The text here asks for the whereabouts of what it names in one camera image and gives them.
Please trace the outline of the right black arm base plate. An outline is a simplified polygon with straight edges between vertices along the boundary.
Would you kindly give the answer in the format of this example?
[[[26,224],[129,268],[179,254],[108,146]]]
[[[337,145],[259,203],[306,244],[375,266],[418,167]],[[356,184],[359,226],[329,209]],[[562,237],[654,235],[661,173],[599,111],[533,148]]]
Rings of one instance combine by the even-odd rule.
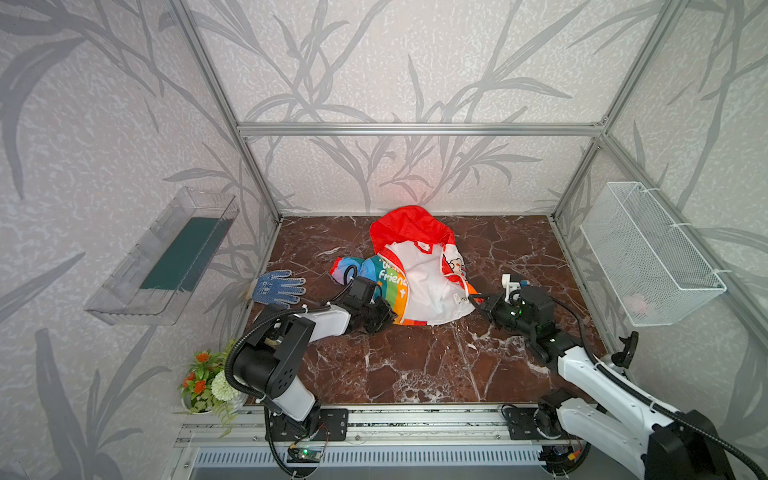
[[[580,437],[568,433],[561,425],[556,413],[548,408],[504,404],[500,408],[500,413],[511,440],[584,442]]]

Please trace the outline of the white red rainbow jacket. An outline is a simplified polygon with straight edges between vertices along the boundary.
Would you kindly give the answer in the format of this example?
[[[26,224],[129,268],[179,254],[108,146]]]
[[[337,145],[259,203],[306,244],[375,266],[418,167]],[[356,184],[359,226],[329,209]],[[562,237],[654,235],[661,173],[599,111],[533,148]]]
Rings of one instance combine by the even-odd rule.
[[[436,326],[474,311],[454,232],[421,206],[393,210],[369,230],[374,255],[339,257],[330,269],[338,284],[359,275],[378,284],[399,325]]]

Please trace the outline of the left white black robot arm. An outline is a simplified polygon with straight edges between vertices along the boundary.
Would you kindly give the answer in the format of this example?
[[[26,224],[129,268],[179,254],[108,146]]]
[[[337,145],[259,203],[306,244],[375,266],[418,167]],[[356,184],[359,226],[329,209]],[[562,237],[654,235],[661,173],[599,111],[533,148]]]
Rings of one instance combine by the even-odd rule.
[[[320,404],[298,378],[308,347],[331,337],[375,334],[397,315],[373,280],[356,277],[317,308],[269,305],[235,342],[224,367],[229,386],[256,397],[273,414],[297,424],[316,421]]]

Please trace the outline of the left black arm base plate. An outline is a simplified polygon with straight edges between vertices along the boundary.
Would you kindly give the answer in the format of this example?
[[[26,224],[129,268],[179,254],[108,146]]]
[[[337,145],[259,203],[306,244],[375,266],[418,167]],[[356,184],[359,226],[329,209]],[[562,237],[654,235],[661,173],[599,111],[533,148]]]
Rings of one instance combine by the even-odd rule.
[[[267,413],[266,427],[273,441],[344,441],[349,426],[348,409],[315,408],[302,421],[286,414]]]

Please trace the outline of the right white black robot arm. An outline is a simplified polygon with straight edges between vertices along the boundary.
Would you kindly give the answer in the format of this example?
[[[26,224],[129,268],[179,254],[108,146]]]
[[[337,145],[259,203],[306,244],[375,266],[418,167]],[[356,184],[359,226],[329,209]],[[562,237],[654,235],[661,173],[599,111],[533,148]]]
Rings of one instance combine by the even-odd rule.
[[[538,436],[565,446],[543,449],[540,459],[553,478],[565,478],[592,449],[598,449],[638,479],[732,479],[731,459],[758,479],[766,472],[738,447],[722,439],[700,412],[684,413],[637,387],[624,374],[638,335],[609,360],[598,358],[585,340],[562,330],[554,311],[564,302],[526,282],[496,295],[471,294],[472,306],[492,325],[520,336],[535,359],[576,392],[560,388],[541,397],[533,410],[500,409],[511,438]]]

